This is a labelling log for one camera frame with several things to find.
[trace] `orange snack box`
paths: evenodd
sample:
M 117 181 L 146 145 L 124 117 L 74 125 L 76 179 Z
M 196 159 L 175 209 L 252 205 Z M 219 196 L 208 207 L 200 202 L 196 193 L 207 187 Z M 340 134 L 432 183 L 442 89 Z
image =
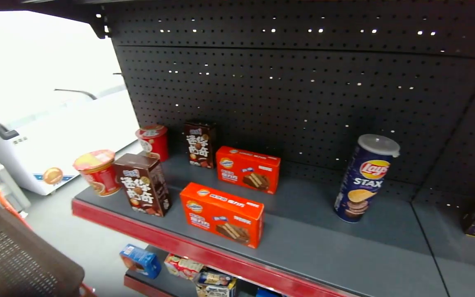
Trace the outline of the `orange snack box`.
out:
M 215 158 L 220 180 L 269 194 L 276 192 L 280 158 L 228 146 L 222 146 Z
M 189 224 L 258 247 L 263 230 L 262 203 L 192 182 L 182 190 L 181 202 Z

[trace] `red shelf edge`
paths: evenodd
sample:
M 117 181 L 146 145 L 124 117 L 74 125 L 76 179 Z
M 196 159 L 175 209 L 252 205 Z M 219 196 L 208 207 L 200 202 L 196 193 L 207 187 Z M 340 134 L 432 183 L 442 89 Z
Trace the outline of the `red shelf edge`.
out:
M 168 295 L 166 292 L 155 287 L 139 282 L 128 275 L 124 275 L 124 286 L 149 297 L 174 297 L 173 295 Z
M 219 267 L 230 274 L 242 276 L 244 279 L 261 284 L 266 288 L 274 288 L 276 291 L 290 297 L 354 296 L 350 293 L 312 282 L 311 280 L 284 273 L 262 263 L 228 254 L 217 248 L 198 243 L 192 239 L 165 231 L 150 224 L 144 224 L 115 214 L 78 199 L 72 200 L 72 212 L 74 216 L 137 238 L 161 250 L 188 256 L 194 261 L 211 267 Z

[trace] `chest freezer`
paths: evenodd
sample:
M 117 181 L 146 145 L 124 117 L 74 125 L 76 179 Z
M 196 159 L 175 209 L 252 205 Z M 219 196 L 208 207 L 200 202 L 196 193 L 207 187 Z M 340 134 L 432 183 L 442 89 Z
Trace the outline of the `chest freezer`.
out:
M 16 183 L 47 195 L 78 175 L 87 152 L 119 151 L 138 129 L 124 84 L 98 94 L 53 90 L 20 106 L 0 108 L 0 163 Z

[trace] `gray floor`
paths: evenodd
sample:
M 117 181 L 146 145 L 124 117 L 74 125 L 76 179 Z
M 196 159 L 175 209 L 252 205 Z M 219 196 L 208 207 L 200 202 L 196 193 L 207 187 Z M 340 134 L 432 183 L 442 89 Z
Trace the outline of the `gray floor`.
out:
M 133 143 L 117 156 L 140 150 Z M 72 216 L 71 199 L 87 186 L 83 178 L 76 177 L 49 196 L 23 190 L 32 203 L 26 220 L 38 235 L 84 268 L 85 284 L 96 288 L 99 297 L 141 297 L 124 287 L 126 267 L 118 254 L 128 243 L 141 248 L 147 244 Z

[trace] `gray shelf surface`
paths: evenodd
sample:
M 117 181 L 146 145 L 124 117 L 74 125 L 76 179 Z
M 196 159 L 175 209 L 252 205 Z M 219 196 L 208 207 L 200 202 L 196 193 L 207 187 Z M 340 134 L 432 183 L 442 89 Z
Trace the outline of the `gray shelf surface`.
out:
M 140 273 L 128 270 L 126 271 L 127 276 L 133 278 L 134 280 L 137 280 L 138 282 L 152 286 L 176 297 L 198 297 L 193 282 L 185 278 L 179 278 L 178 276 L 171 275 L 168 272 L 168 270 L 163 264 L 164 259 L 166 259 L 166 256 L 168 255 L 168 252 L 160 250 L 159 248 L 156 248 L 151 245 L 148 245 L 146 250 L 149 250 L 149 252 L 153 252 L 157 255 L 157 258 L 159 259 L 159 262 L 162 265 L 162 270 L 160 271 L 160 274 L 154 280 L 152 280 L 151 278 L 147 278 L 141 275 Z M 237 284 L 237 290 L 239 291 L 237 297 L 255 296 L 256 294 L 252 295 L 255 289 L 256 286 L 240 280 Z
M 460 228 L 460 212 L 427 203 L 414 208 L 450 297 L 475 296 L 475 237 Z
M 87 188 L 76 199 L 355 295 L 447 295 L 410 203 L 380 193 L 361 222 L 347 224 L 332 210 L 338 184 L 281 177 L 269 195 L 219 181 L 215 170 L 190 165 L 186 154 L 163 167 L 173 201 L 164 218 L 133 211 L 122 191 L 98 197 Z M 260 246 L 187 224 L 179 192 L 190 181 L 264 203 Z

